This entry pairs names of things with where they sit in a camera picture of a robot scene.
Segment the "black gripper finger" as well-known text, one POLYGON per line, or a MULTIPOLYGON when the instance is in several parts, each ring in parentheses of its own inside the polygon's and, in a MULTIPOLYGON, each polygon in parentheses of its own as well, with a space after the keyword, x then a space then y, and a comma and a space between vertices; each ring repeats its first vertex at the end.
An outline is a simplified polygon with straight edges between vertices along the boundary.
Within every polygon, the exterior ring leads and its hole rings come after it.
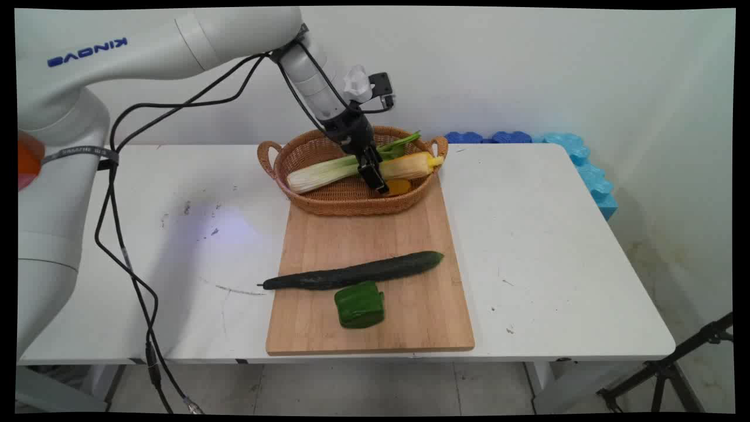
POLYGON ((371 190, 381 192, 383 177, 379 171, 380 158, 376 154, 357 155, 358 173, 371 190))
POLYGON ((390 192, 386 180, 380 172, 382 158, 373 146, 364 149, 364 181, 367 186, 381 195, 390 192))

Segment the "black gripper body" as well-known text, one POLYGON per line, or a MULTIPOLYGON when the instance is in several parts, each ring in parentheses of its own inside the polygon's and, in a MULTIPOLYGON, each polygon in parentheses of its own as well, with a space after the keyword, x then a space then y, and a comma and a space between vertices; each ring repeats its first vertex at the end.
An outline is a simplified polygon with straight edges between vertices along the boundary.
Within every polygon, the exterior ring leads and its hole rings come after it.
POLYGON ((363 154, 368 148, 375 148, 373 128, 358 105, 351 105, 335 117, 319 122, 326 136, 346 154, 363 154))

